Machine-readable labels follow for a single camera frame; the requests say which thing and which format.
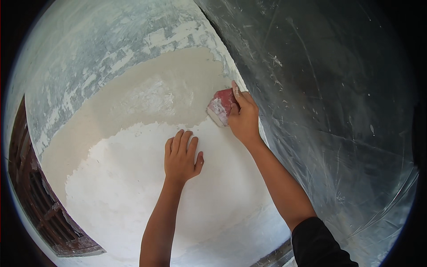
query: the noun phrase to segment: right hand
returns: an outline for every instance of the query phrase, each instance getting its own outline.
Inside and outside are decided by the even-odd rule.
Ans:
[[[258,129],[258,106],[249,92],[241,92],[235,81],[231,82],[233,94],[239,107],[231,105],[228,124],[233,134],[245,147],[262,142]]]

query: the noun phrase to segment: hand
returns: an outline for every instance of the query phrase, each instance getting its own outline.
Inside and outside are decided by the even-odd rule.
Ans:
[[[258,129],[258,106],[249,92],[241,92],[235,81],[231,82],[233,94],[239,107],[231,105],[228,124],[233,134],[242,142],[245,147],[251,144],[262,142]]]
[[[184,185],[186,181],[200,174],[204,163],[203,152],[199,152],[196,164],[194,164],[199,139],[193,137],[187,150],[187,143],[191,135],[193,135],[192,131],[184,132],[181,129],[175,137],[167,140],[164,154],[165,181]]]

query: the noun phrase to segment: left hand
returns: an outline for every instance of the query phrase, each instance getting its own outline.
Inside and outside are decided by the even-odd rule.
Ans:
[[[187,150],[187,143],[191,135],[193,135],[192,131],[184,132],[181,129],[175,137],[167,140],[164,154],[165,181],[183,185],[189,179],[200,174],[204,163],[203,152],[199,152],[196,164],[194,164],[194,155],[199,139],[193,137]]]

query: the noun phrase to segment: red sponge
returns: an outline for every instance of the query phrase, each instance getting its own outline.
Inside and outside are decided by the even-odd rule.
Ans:
[[[230,116],[231,104],[237,103],[236,98],[233,94],[233,89],[225,89],[216,92],[209,102],[207,112],[210,117],[218,124],[218,126],[228,126],[228,117]]]

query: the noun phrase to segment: finger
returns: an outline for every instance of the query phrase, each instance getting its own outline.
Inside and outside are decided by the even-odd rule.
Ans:
[[[246,98],[242,95],[242,92],[240,91],[239,87],[237,86],[236,81],[231,82],[231,87],[233,88],[233,95],[236,98],[237,102],[241,107],[247,105],[249,102],[246,100]]]
[[[202,167],[203,167],[204,162],[205,162],[205,160],[203,159],[203,152],[200,151],[199,154],[197,155],[196,164],[194,164],[194,174],[195,175],[200,174],[200,172],[202,171]]]
[[[231,103],[231,111],[230,111],[230,116],[236,116],[239,115],[239,107],[237,106],[236,103]]]
[[[181,137],[181,143],[179,144],[178,153],[187,153],[187,144],[190,137],[193,135],[192,131],[186,131]]]
[[[193,137],[190,141],[190,145],[188,146],[187,155],[192,159],[194,159],[194,155],[196,153],[198,143],[199,143],[199,139],[197,137]]]
[[[175,138],[173,139],[173,142],[172,142],[172,152],[171,152],[171,154],[178,153],[179,143],[181,141],[181,136],[182,136],[183,133],[184,133],[183,129],[179,130],[176,133]]]
[[[171,137],[171,138],[169,138],[167,141],[166,141],[166,144],[165,144],[165,146],[164,146],[164,156],[165,156],[165,158],[167,158],[167,157],[169,157],[170,156],[170,153],[172,152],[172,141],[173,141],[173,137]]]
[[[245,97],[245,99],[251,103],[256,105],[255,100],[252,98],[251,94],[249,92],[242,92],[242,95]]]

